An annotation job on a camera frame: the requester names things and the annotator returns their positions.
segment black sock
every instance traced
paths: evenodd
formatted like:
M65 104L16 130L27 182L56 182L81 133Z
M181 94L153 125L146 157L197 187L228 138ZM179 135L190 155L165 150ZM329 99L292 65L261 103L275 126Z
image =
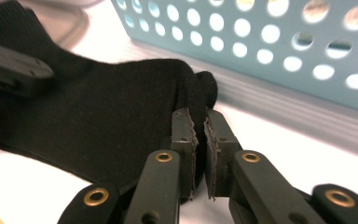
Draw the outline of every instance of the black sock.
M60 49L33 11L0 4L0 45L44 61L56 74L46 94L25 99L0 92L0 148L91 182L133 187L149 153L171 135L172 112L188 107L205 164L203 121L217 87L208 72L194 74L171 59L97 63Z

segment light blue plastic basket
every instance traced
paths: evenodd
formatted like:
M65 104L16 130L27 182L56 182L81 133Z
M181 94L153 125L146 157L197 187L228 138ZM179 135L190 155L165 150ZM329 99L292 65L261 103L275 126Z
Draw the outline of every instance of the light blue plastic basket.
M112 0L128 35L358 109L358 0Z

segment black fabric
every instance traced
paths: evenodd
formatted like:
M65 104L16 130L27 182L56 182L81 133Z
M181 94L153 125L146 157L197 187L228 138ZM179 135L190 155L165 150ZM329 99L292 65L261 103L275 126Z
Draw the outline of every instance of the black fabric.
M172 112L188 107L205 163L203 121L217 86L209 72L156 59L97 63L60 49L30 9L0 4L0 45L44 61L56 73L45 95L25 99L0 92L0 148L47 162L91 182L136 183L149 153L171 135Z

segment brass grommet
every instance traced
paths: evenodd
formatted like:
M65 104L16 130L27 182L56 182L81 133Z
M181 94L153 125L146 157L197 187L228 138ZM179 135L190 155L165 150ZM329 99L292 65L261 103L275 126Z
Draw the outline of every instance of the brass grommet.
M257 154L254 154L252 152L248 152L248 153L243 154L242 158L245 161L248 161L248 162L258 162L258 161L260 161L260 157Z
M341 207L354 207L356 204L350 195L339 189L328 189L324 195L328 200L330 200L330 202L335 203Z
M156 156L156 160L161 161L161 162L171 161L172 160L172 155L170 153L162 152L162 153L159 153Z
M102 194L98 199L93 199L92 196L95 194ZM109 192L103 188L97 188L90 190L86 196L84 196L83 202L88 206L97 206L104 203L109 197Z

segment metal rivet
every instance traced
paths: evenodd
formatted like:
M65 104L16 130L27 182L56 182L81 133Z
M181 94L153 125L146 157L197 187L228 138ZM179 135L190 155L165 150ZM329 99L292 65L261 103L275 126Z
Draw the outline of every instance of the metal rivet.
M154 224L158 223L159 214L156 211L147 212L142 216L142 223Z
M341 207L354 207L354 199L347 193L339 189L328 189L324 195L330 202L335 203Z
M101 196L101 198L95 200L92 198L92 196L94 196L95 194L102 194L102 196ZM90 190L86 194L86 196L84 196L83 201L84 201L84 204L86 204L88 206L97 206L97 205L104 203L108 197L109 197L109 192L106 189L97 188L97 189Z
M257 156L256 154L252 153L252 152L248 152L248 153L243 154L242 158L245 161L248 161L248 162L258 162L258 161L260 161L260 157Z
M172 160L172 155L170 153L159 153L156 156L156 160L157 161L161 161L161 162L167 162L167 161L171 161Z

